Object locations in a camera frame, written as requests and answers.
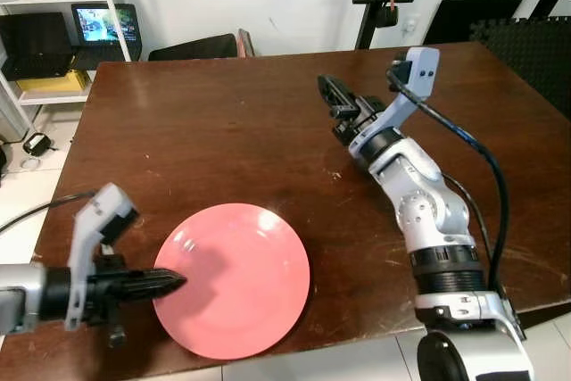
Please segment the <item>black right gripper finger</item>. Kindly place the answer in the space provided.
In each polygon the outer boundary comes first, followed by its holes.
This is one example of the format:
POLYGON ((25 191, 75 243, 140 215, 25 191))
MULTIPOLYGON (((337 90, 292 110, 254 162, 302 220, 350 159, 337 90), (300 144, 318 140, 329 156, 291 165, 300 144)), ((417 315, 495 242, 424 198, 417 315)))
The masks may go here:
POLYGON ((358 116, 360 113, 355 94, 335 76, 323 75, 323 100, 329 107, 330 116, 358 116))
POLYGON ((348 87, 335 76, 318 77, 319 94, 327 106, 331 119, 348 119, 348 87))

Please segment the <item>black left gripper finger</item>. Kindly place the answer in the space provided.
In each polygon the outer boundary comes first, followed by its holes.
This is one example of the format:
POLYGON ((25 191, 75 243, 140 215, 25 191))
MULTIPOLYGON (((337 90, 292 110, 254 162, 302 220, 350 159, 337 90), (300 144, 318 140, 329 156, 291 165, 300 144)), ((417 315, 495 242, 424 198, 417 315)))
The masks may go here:
POLYGON ((131 286, 182 286, 185 283, 185 276, 167 268, 132 270, 130 274, 131 286))
POLYGON ((136 285, 130 287, 130 301, 147 301, 166 298, 182 285, 136 285))

